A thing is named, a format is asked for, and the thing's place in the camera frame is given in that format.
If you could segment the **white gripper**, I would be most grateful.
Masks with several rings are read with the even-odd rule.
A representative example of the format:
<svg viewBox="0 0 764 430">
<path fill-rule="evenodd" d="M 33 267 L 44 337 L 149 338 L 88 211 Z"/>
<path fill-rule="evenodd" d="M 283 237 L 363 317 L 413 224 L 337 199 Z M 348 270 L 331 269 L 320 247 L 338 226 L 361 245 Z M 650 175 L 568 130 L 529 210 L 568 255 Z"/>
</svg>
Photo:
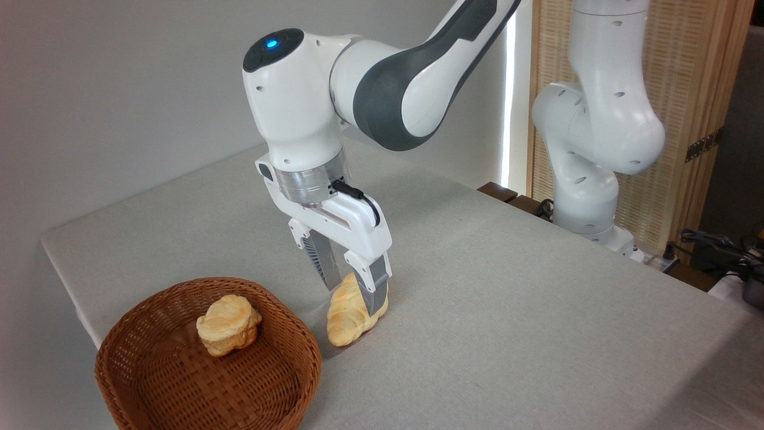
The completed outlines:
<svg viewBox="0 0 764 430">
<path fill-rule="evenodd" d="M 342 281 L 330 239 L 348 250 L 346 262 L 355 273 L 358 288 L 368 315 L 373 317 L 384 306 L 390 278 L 387 251 L 392 237 L 381 209 L 377 226 L 373 210 L 362 199 L 344 193 L 323 201 L 319 207 L 308 208 L 287 199 L 278 185 L 275 169 L 265 154 L 256 160 L 257 168 L 267 168 L 272 179 L 262 171 L 267 190 L 281 212 L 292 219 L 289 228 L 298 248 L 305 250 L 309 260 L 328 291 Z"/>
</svg>

